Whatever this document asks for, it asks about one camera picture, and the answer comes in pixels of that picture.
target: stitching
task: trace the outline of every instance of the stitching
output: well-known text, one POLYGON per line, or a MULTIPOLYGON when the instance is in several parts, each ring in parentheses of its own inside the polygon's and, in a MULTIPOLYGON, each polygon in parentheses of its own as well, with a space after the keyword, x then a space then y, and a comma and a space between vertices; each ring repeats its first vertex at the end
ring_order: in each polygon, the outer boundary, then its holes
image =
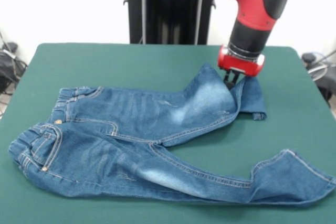
POLYGON ((292 156, 294 156, 294 158, 296 158, 300 163, 302 163, 309 171, 311 171, 312 173, 314 173, 316 176, 320 177, 321 179, 327 181, 327 182, 331 182, 334 184, 333 179, 327 179, 326 177, 324 177, 323 175, 317 173, 315 170, 313 170, 305 161, 303 161, 302 159, 300 159, 294 152, 292 152, 291 150, 286 150, 286 152, 290 153, 292 156))
POLYGON ((216 114, 221 115, 221 114, 230 114, 230 112, 227 112, 225 110, 216 112, 216 114))
POLYGON ((23 170, 26 168, 28 161, 29 161, 29 158, 25 157, 25 160, 22 162, 22 166, 21 166, 23 170))
POLYGON ((44 145, 44 143, 45 143, 47 140, 49 140, 49 139, 50 139, 50 137, 46 138, 46 139, 41 143, 41 145, 36 149, 35 152, 32 151, 33 157, 36 155, 36 153, 38 152, 38 150, 44 145))
POLYGON ((201 130, 204 130, 204 129, 216 126, 218 124, 221 124, 223 122, 226 122, 226 121, 230 120, 230 118, 233 117, 233 116, 234 116, 234 114, 226 116, 226 117, 221 118, 221 119, 218 119, 217 121, 215 121, 215 122, 213 122, 213 123, 211 123, 211 124, 209 124, 207 126, 194 128, 194 129, 191 129, 191 130, 188 130, 188 131, 184 131, 184 132, 181 132, 181 133, 177 133, 177 134, 170 135, 170 136, 167 136, 165 138, 160 138, 160 139, 156 139, 156 140, 146 140, 146 139, 141 139, 141 138, 127 136, 127 135, 121 135, 121 134, 116 134, 114 136, 122 137, 122 138, 125 138, 125 139, 128 139, 128 140, 134 140, 134 141, 139 141, 139 142, 146 142, 146 143, 148 143, 148 142, 161 142, 161 141, 162 142, 167 142, 167 141, 176 139, 177 137, 185 136, 185 135, 188 135, 190 133, 195 133, 197 131, 201 131, 201 130))
MULTIPOLYGON (((30 157, 28 157, 26 154, 22 154, 23 156, 25 156, 26 158, 28 158, 28 160, 30 161, 29 163, 31 163, 31 164, 33 164, 33 165, 35 165, 40 171, 42 171, 41 170, 41 168, 33 161, 33 160, 31 160, 30 159, 30 157)), ((53 176, 55 176, 55 177, 58 177, 58 178, 62 178, 62 179, 65 179, 65 180, 68 180, 68 181, 70 181, 70 182, 73 182, 73 183, 87 183, 87 184, 93 184, 93 185, 97 185, 97 186, 101 186, 101 187, 104 187, 104 185, 101 185, 101 184, 98 184, 98 183, 94 183, 94 182, 88 182, 88 181, 78 181, 78 180, 71 180, 71 179, 69 179, 69 178, 64 178, 64 177, 62 177, 62 176, 60 176, 60 175, 58 175, 58 174, 56 174, 56 173, 52 173, 52 172, 50 172, 50 171, 42 171, 42 172, 44 172, 44 173, 49 173, 49 174, 51 174, 51 175, 53 175, 53 176)), ((180 192, 179 191, 169 191, 169 190, 156 190, 156 189, 154 189, 154 188, 148 188, 149 190, 155 190, 155 191, 160 191, 160 192, 167 192, 167 193, 172 193, 172 194, 180 194, 180 192)))
POLYGON ((35 156, 34 157, 34 161, 39 163, 40 165, 44 165, 45 164, 45 161, 42 157, 38 157, 38 156, 35 156))
POLYGON ((27 159, 27 163, 26 163, 26 165, 24 167, 24 174, 28 178, 28 165, 30 164, 30 158, 26 157, 26 159, 27 159))
POLYGON ((252 171, 252 181, 254 181, 254 176, 257 173, 257 171, 261 170, 262 168, 264 168, 267 165, 275 163, 280 158, 282 158, 285 155, 285 153, 286 153, 285 151, 282 151, 278 155, 274 156, 273 158, 271 158, 269 160, 261 161, 258 164, 256 164, 253 168, 253 171, 252 171))
POLYGON ((158 152, 157 150, 155 150, 153 144, 149 144, 150 149, 158 156, 162 157, 163 159, 169 161, 170 163, 172 163, 174 166, 181 168, 183 170, 185 170, 186 172, 190 173, 190 174, 194 174, 196 176, 202 176, 202 178, 211 181, 211 182, 216 182, 219 184, 223 184, 223 185, 227 185, 227 186, 233 186, 233 187, 240 187, 240 188, 250 188, 252 182, 242 182, 239 180, 234 180, 234 179, 227 179, 227 178, 222 178, 222 177, 218 177, 215 175, 211 175, 211 174, 207 174, 207 173, 202 173, 200 171, 191 169, 175 160, 172 160, 171 158, 169 158, 168 156, 164 155, 163 153, 158 152))
POLYGON ((197 75, 189 82, 188 86, 186 88, 184 88, 183 90, 180 90, 180 91, 177 91, 177 92, 169 92, 169 91, 159 91, 159 90, 140 90, 140 89, 134 89, 134 88, 113 88, 112 90, 114 91, 133 91, 134 93, 150 93, 150 94, 155 94, 155 95, 158 95, 158 96, 162 96, 162 95, 172 95, 172 94, 179 94, 179 93, 183 93, 184 91, 190 89, 190 87, 192 87, 193 85, 195 85, 194 83, 194 80, 197 79, 197 77, 199 75, 201 75, 203 72, 205 72, 205 70, 207 69, 211 69, 212 67, 211 66, 206 66, 206 67, 203 67, 202 70, 199 71, 199 73, 197 73, 197 75))
POLYGON ((57 129, 59 130, 59 133, 56 131, 56 129, 54 129, 55 132, 56 132, 57 138, 56 138, 55 143, 54 143, 54 145, 53 145, 53 148, 52 148, 52 150, 51 150, 51 152, 50 152, 50 155, 49 155, 49 157, 48 157, 48 159, 47 159, 47 161, 46 161, 46 166, 47 166, 47 167, 49 167, 49 166, 52 164, 52 162, 54 161, 54 159, 55 159, 57 153, 59 152, 59 149, 60 149, 60 146, 61 146, 61 143, 62 143, 62 139, 63 139, 62 131, 61 131, 58 127, 56 127, 56 126, 55 126, 55 128, 57 128, 57 129), (54 151, 54 148, 55 148, 56 145, 57 145, 57 150, 56 150, 55 153, 52 155, 52 152, 54 151))
POLYGON ((78 87, 77 88, 77 94, 75 94, 74 97, 70 98, 70 100, 68 100, 68 102, 71 102, 71 101, 78 101, 78 100, 81 100, 83 98, 95 98, 97 97, 98 95, 100 95, 100 93, 103 91, 103 87, 97 87, 96 90, 92 93, 92 94, 81 94, 81 95, 78 95, 79 93, 79 89, 81 87, 78 87))
POLYGON ((24 169, 27 169, 27 166, 28 166, 28 163, 29 163, 29 158, 26 158, 27 159, 27 162, 26 164, 23 166, 24 169))
POLYGON ((112 134, 115 134, 118 130, 118 126, 115 123, 109 122, 109 121, 103 121, 103 120, 97 120, 97 119, 86 119, 86 118, 74 118, 73 121, 74 122, 96 122, 96 123, 110 124, 113 126, 112 134))
POLYGON ((57 174, 55 174, 55 173, 52 173, 52 172, 50 172, 50 171, 48 171, 48 170, 47 170, 45 173, 49 173, 49 174, 51 174, 51 175, 53 175, 53 176, 55 176, 55 177, 65 179, 65 180, 68 180, 68 181, 73 182, 73 183, 77 183, 77 181, 73 181, 73 180, 71 180, 71 179, 64 178, 64 177, 59 176, 59 175, 57 175, 57 174))
POLYGON ((69 115, 69 109, 70 107, 70 103, 67 103, 67 105, 65 106, 65 121, 69 122, 70 121, 70 115, 69 115))
POLYGON ((17 159, 19 163, 21 163, 23 157, 24 157, 24 153, 22 152, 17 159))

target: black stand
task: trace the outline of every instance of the black stand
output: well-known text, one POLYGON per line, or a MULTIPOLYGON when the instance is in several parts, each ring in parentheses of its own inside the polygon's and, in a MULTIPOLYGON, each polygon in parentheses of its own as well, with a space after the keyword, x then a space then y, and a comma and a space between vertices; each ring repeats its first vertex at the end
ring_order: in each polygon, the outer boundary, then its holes
POLYGON ((207 44, 214 0, 127 0, 130 43, 207 44))

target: green tablecloth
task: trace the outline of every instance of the green tablecloth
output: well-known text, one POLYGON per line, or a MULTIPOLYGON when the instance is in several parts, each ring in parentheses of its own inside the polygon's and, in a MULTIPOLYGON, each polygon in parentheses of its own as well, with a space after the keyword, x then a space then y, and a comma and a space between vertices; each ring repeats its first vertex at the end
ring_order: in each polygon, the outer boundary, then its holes
MULTIPOLYGON (((47 120, 62 87, 119 86, 177 91, 218 46, 43 44, 0 121, 0 223, 335 223, 336 194, 308 209, 209 206, 125 198, 68 199, 35 188, 12 163, 9 143, 47 120)), ((292 148, 336 175, 336 123, 296 52, 265 49, 259 75, 268 119, 240 115, 230 126, 171 148, 193 165, 248 177, 257 162, 292 148)))

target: jeans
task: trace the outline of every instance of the jeans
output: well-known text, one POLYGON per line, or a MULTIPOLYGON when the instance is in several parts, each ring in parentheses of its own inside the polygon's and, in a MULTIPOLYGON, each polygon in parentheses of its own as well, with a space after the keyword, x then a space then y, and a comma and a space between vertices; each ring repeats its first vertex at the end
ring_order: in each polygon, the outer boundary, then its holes
POLYGON ((36 187, 66 197, 308 206, 335 189, 334 177, 293 150, 256 164, 249 179, 209 173, 167 150, 239 113, 266 119, 257 79, 228 90, 208 64, 181 92, 64 88, 48 121, 20 134, 9 153, 36 187))

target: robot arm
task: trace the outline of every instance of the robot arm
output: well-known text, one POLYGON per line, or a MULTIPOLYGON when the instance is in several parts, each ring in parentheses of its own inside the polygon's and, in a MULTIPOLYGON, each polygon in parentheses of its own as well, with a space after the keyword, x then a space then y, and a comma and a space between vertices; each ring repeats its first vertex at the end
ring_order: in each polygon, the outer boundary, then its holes
POLYGON ((238 14, 227 46, 219 51, 218 66, 226 70, 224 81, 235 84, 238 75, 256 76, 264 65, 262 50, 287 0, 236 0, 238 14), (233 81, 228 81, 230 72, 233 81))

